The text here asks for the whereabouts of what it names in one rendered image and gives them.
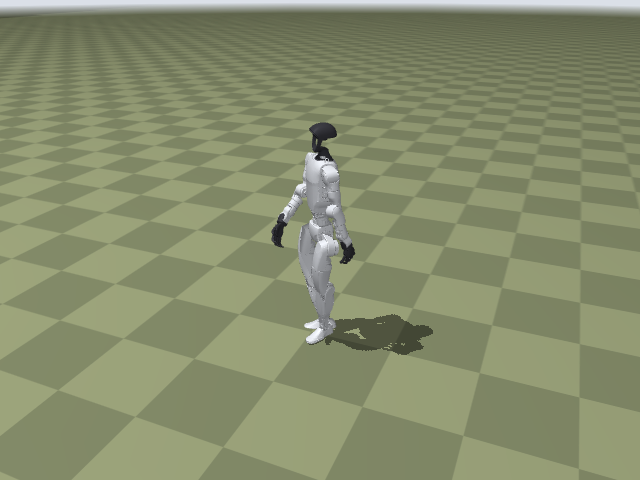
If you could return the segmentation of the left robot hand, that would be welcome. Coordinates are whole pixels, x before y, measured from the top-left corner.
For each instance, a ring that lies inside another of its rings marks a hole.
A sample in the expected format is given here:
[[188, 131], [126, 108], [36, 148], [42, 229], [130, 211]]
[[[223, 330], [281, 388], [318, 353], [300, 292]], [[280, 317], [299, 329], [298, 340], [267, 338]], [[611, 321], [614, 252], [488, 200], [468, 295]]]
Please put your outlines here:
[[[344, 242], [340, 242], [342, 249], [344, 250], [343, 254], [343, 258], [340, 261], [340, 264], [347, 264], [348, 262], [350, 262], [350, 260], [353, 258], [353, 255], [355, 255], [355, 251], [354, 251], [354, 247], [352, 246], [352, 243], [346, 248], [346, 245]], [[345, 261], [345, 262], [344, 262]]]

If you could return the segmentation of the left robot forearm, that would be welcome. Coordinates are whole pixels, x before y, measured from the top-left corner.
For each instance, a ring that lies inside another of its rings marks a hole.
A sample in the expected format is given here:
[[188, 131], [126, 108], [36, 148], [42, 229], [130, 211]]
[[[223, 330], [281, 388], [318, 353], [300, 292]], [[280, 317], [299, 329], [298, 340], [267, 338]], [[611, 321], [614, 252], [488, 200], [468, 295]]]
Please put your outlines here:
[[333, 226], [336, 232], [336, 238], [340, 242], [344, 242], [346, 248], [352, 243], [351, 238], [348, 235], [346, 226], [345, 226], [345, 216], [340, 207], [336, 207], [333, 210], [333, 216], [335, 219], [332, 220]]

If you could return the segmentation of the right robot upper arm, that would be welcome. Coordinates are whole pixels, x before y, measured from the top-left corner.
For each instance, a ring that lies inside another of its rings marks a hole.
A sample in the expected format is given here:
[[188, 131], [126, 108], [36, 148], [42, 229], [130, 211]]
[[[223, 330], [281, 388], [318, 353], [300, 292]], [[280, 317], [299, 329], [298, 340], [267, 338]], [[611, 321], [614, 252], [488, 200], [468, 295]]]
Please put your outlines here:
[[307, 190], [306, 190], [306, 176], [305, 176], [305, 174], [306, 174], [306, 167], [307, 167], [308, 159], [309, 159], [309, 157], [310, 157], [312, 154], [315, 154], [315, 153], [309, 152], [309, 153], [306, 155], [306, 158], [305, 158], [305, 168], [304, 168], [304, 172], [303, 172], [303, 183], [302, 183], [302, 184], [297, 185], [297, 187], [296, 187], [296, 189], [295, 189], [296, 194], [297, 194], [297, 195], [299, 195], [299, 196], [301, 196], [302, 198], [307, 197]]

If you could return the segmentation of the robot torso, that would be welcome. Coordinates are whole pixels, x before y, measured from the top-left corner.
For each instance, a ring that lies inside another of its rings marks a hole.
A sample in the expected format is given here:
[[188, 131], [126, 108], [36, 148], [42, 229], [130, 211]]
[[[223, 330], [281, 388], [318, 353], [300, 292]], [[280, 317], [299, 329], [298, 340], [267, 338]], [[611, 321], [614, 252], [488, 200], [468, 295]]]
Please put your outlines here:
[[327, 206], [330, 206], [331, 203], [328, 199], [326, 185], [322, 180], [322, 168], [331, 165], [338, 171], [338, 166], [334, 159], [329, 161], [325, 156], [320, 156], [321, 159], [325, 160], [317, 161], [315, 160], [317, 155], [318, 152], [309, 157], [305, 174], [307, 203], [313, 214], [313, 219], [309, 221], [309, 232], [315, 242], [322, 240], [322, 234], [330, 234], [333, 238], [334, 232], [333, 225], [326, 215]]

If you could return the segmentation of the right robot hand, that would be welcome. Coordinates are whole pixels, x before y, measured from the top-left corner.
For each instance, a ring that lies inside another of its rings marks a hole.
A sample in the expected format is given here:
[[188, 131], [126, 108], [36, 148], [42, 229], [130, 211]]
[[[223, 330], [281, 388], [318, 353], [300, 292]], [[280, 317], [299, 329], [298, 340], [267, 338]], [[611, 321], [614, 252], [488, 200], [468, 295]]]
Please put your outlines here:
[[284, 247], [281, 245], [281, 237], [283, 235], [283, 228], [287, 226], [287, 224], [283, 221], [285, 214], [281, 213], [278, 217], [277, 223], [275, 227], [272, 229], [272, 241], [278, 247]]

